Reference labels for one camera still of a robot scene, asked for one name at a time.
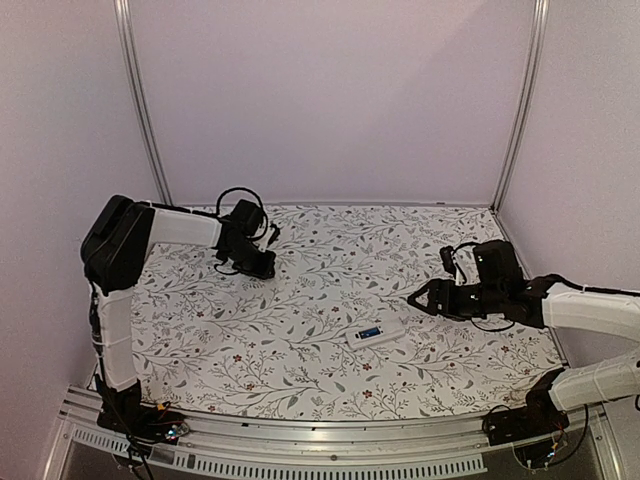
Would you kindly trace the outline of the blue battery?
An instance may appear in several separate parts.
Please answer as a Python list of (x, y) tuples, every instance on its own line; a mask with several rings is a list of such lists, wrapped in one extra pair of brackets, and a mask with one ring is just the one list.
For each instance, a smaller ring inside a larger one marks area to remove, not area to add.
[(382, 331), (378, 327), (374, 327), (374, 328), (369, 328), (369, 329), (360, 331), (358, 333), (358, 338), (364, 340), (364, 339), (373, 338), (381, 334), (382, 334)]

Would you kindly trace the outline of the white remote control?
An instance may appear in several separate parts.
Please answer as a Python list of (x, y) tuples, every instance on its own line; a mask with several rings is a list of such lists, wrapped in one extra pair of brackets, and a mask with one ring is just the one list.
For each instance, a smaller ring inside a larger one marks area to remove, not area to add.
[(405, 332), (400, 321), (384, 321), (349, 329), (345, 332), (345, 339), (351, 349), (359, 350), (395, 341), (402, 338)]

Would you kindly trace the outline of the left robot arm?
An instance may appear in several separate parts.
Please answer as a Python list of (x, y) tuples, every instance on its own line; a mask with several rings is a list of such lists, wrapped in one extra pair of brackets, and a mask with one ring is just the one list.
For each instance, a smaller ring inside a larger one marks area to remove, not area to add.
[(263, 207), (241, 200), (221, 216), (134, 201), (109, 199), (81, 245), (91, 292), (89, 322), (103, 386), (127, 392), (139, 386), (132, 353), (132, 298), (157, 244), (210, 248), (242, 275), (269, 280), (276, 254), (260, 248), (257, 233), (267, 221)]

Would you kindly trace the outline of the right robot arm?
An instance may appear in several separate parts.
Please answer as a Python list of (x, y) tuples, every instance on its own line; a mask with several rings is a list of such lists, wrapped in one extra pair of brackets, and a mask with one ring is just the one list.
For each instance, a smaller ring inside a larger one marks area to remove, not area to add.
[[(431, 279), (409, 295), (410, 306), (454, 321), (500, 314), (515, 324), (536, 329), (578, 329), (639, 340), (639, 295), (578, 285), (558, 274), (525, 279), (511, 243), (471, 243), (478, 282)], [(529, 390), (517, 427), (537, 436), (556, 413), (639, 393), (639, 352), (579, 368), (545, 374)]]

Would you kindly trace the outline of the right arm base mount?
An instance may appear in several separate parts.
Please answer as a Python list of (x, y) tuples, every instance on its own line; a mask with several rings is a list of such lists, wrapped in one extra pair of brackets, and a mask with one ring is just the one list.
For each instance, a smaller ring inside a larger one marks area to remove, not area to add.
[(482, 419), (489, 445), (510, 445), (516, 461), (529, 471), (551, 466), (569, 425), (566, 413), (542, 404), (498, 405)]

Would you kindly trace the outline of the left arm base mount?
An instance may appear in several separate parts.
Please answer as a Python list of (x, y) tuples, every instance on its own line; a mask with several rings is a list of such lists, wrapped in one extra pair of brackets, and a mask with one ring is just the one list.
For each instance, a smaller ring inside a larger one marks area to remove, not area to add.
[(136, 442), (172, 445), (190, 432), (186, 417), (171, 410), (169, 402), (144, 405), (140, 382), (122, 391), (102, 384), (97, 389), (102, 399), (97, 425), (104, 429), (125, 434)]

